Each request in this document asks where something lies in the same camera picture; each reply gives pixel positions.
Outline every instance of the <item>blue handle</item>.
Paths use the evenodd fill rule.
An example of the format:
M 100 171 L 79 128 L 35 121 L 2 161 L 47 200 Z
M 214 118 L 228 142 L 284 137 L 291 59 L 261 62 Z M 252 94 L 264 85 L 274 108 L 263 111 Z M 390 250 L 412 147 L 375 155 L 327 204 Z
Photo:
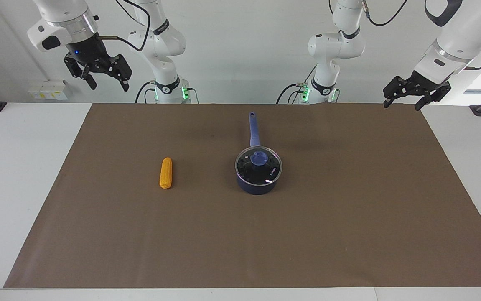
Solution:
M 261 142 L 259 142 L 259 127 L 257 126 L 257 117 L 255 116 L 254 112 L 251 112 L 249 114 L 249 131 L 251 134 L 249 145 L 250 146 L 261 145 Z

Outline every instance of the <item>blue lid knob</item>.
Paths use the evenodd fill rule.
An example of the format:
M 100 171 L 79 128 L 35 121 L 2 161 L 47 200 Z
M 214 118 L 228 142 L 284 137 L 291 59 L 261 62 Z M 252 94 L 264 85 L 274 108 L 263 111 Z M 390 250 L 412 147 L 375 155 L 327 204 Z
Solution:
M 255 166 L 263 166 L 267 163 L 268 156 L 265 152 L 258 150 L 250 156 L 250 160 Z

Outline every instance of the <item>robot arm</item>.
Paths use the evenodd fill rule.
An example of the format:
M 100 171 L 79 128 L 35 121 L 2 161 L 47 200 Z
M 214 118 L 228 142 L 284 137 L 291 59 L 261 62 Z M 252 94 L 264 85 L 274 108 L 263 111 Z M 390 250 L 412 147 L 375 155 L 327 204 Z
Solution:
M 152 33 L 143 51 L 138 54 L 145 59 L 155 76 L 157 88 L 156 100 L 160 103 L 187 102 L 188 82 L 178 74 L 175 63 L 169 56 L 181 55 L 185 52 L 185 37 L 170 25 L 166 19 L 160 0 L 135 0 L 135 3 L 145 8 L 151 16 Z M 147 22 L 147 16 L 141 10 L 135 10 L 139 22 Z M 145 38 L 145 31 L 131 32 L 129 42 L 141 44 Z
M 99 38 L 98 16 L 92 15 L 84 0 L 34 0 L 42 19 L 28 30 L 28 38 L 40 51 L 58 46 L 69 50 L 64 63 L 73 77 L 86 80 L 91 89 L 97 83 L 90 73 L 102 73 L 129 88 L 132 70 L 123 55 L 111 57 Z
M 408 79 L 395 77 L 383 90 L 385 108 L 395 99 L 408 95 L 422 96 L 416 110 L 431 102 L 439 102 L 450 91 L 452 75 L 461 72 L 481 52 L 481 1 L 426 0 L 426 15 L 441 34 L 426 50 Z
M 362 0 L 338 0 L 333 23 L 340 29 L 339 32 L 317 34 L 309 41 L 309 54 L 317 62 L 316 72 L 309 82 L 307 97 L 300 103 L 327 102 L 340 71 L 333 60 L 351 59 L 363 54 L 366 42 L 359 30 L 362 9 Z

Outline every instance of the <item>yellow corn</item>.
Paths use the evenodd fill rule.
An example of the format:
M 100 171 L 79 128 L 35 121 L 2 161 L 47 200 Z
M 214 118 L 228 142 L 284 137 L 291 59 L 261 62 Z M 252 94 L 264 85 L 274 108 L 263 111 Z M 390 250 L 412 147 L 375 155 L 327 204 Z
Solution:
M 158 181 L 158 185 L 163 189 L 168 189 L 172 186 L 172 169 L 172 159 L 170 157 L 164 158 L 162 160 L 162 168 L 160 169 L 160 180 Z

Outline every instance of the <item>white table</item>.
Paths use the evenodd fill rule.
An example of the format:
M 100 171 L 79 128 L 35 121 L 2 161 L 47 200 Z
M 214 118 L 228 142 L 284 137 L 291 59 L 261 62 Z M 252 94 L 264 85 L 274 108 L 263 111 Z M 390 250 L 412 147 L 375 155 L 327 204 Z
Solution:
M 10 103 L 0 114 L 0 301 L 481 301 L 481 288 L 3 290 L 90 107 Z M 481 118 L 466 107 L 430 105 L 422 112 L 481 214 Z

